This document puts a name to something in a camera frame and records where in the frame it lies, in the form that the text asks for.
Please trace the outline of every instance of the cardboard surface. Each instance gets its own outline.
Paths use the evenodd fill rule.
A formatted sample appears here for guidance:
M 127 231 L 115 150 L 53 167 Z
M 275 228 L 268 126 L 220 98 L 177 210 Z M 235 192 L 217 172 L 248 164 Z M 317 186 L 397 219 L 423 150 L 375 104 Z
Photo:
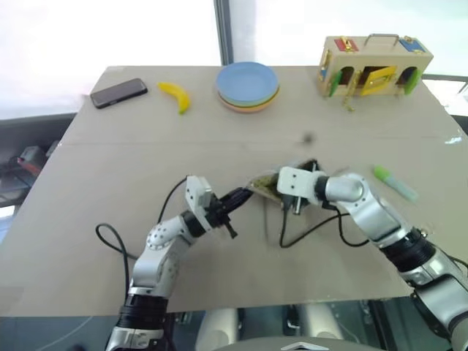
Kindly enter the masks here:
M 0 246 L 0 296 L 20 291 L 0 312 L 117 314 L 124 294 L 122 259 L 96 238 L 96 224 L 111 223 L 128 251 L 140 254 L 165 196 L 186 174 L 205 176 L 222 196 L 266 170 L 309 157 L 329 173 L 349 167 L 362 174 L 415 226 L 429 230 L 433 242 L 466 259 L 467 137 L 424 86 L 408 98 L 354 99 L 356 112 L 348 113 L 341 99 L 318 96 L 307 75 L 314 69 L 275 70 L 282 85 L 278 100 L 249 116 L 216 101 L 215 67 L 108 70 L 97 88 L 140 77 L 150 92 L 104 110 L 87 102 L 72 122 Z M 193 106 L 186 115 L 180 117 L 176 101 L 155 88 L 159 80 L 190 90 Z M 301 142 L 307 132 L 314 134 L 311 144 Z M 377 163 L 417 190 L 418 202 L 408 203 L 375 179 L 371 165 Z M 336 223 L 280 249 L 279 208 L 268 203 L 265 217 L 264 206 L 253 197 L 232 214 L 235 240 L 217 230 L 190 249 L 170 311 L 409 292 L 377 249 L 345 246 Z M 176 192 L 166 218 L 185 208 Z M 287 238 L 330 215 L 311 207 L 291 216 Z M 350 241 L 363 240 L 349 218 L 344 231 Z

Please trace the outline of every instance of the stack of plates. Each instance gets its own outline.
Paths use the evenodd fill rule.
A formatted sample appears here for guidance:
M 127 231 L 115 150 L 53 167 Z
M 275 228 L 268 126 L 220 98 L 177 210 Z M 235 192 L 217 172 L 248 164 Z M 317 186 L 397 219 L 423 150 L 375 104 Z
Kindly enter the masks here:
M 278 95 L 275 72 L 256 62 L 239 62 L 226 66 L 216 79 L 221 102 L 240 113 L 258 112 L 269 106 Z

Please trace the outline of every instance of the red sticker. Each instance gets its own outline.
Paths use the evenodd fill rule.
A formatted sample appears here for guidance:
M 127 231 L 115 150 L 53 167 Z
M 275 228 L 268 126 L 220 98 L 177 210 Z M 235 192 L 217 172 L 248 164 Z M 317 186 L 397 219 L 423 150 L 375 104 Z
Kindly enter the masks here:
M 346 39 L 346 41 L 351 45 L 351 48 L 352 48 L 352 50 L 348 50 L 348 51 L 359 51 L 358 47 L 356 46 L 356 44 L 354 43 L 352 39 Z M 335 44 L 340 51 L 347 51 L 346 45 L 343 43 L 343 40 L 335 39 Z

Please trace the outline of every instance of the smartphone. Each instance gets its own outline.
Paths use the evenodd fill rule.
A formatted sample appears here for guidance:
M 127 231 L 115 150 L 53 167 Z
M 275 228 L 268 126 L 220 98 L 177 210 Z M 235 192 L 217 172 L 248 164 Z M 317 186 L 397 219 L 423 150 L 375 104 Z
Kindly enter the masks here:
M 117 102 L 146 94 L 148 88 L 140 78 L 135 78 L 91 94 L 91 101 L 96 108 L 104 108 Z

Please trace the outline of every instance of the banana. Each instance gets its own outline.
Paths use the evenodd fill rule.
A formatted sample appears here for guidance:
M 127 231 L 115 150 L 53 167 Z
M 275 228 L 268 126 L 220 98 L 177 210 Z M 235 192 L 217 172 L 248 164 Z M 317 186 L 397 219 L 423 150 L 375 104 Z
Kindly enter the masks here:
M 168 82 L 159 82 L 158 87 L 165 93 L 173 95 L 177 98 L 178 102 L 178 112 L 180 114 L 187 111 L 190 107 L 190 97 L 187 92 L 177 84 L 168 83 Z

